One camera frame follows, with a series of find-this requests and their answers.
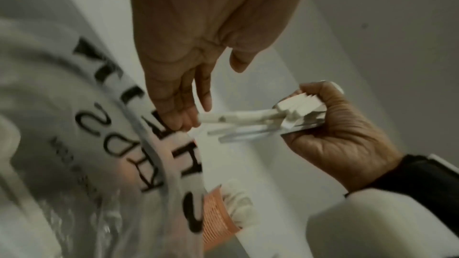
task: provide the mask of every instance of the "person's right hand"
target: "person's right hand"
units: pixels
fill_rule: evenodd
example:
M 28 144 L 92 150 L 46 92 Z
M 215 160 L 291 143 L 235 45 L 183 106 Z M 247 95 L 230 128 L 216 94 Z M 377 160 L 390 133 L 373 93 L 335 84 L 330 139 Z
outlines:
M 362 189 L 394 169 L 403 154 L 388 137 L 330 82 L 300 85 L 289 97 L 318 95 L 327 106 L 322 127 L 283 135 L 288 147 L 340 182 L 349 192 Z

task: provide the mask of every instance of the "plastic bag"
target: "plastic bag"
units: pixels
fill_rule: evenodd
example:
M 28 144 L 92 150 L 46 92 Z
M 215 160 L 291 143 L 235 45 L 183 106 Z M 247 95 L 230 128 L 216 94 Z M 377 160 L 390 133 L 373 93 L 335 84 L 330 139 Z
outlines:
M 167 129 L 147 94 L 85 39 L 43 21 L 0 21 L 0 115 L 21 133 L 11 166 L 60 256 L 202 256 L 195 142 Z

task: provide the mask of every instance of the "hand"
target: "hand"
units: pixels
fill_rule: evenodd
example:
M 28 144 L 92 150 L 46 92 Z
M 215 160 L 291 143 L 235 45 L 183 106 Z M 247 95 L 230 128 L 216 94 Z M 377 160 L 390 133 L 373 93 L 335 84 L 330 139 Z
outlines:
M 147 90 L 173 130 L 199 126 L 192 82 L 205 111 L 210 75 L 226 47 L 243 72 L 287 25 L 299 0 L 131 0 L 134 40 Z
M 359 190 L 394 169 L 403 154 L 387 136 L 354 108 L 330 82 L 300 86 L 327 106 L 325 124 L 283 135 L 296 154 L 339 181 L 349 192 Z

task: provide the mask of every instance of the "orange container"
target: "orange container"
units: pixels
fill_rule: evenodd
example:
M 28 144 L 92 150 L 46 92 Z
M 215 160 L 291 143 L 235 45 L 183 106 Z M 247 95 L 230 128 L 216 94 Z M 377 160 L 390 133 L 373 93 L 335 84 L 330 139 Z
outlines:
M 228 214 L 220 194 L 220 186 L 204 197 L 204 251 L 229 240 L 240 229 Z

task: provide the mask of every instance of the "jacket sleeve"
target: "jacket sleeve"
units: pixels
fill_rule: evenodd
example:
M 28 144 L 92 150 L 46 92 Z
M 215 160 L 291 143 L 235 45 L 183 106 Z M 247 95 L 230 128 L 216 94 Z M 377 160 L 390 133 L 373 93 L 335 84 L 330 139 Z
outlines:
M 406 155 L 397 168 L 366 188 L 412 197 L 459 236 L 459 174 L 438 161 Z

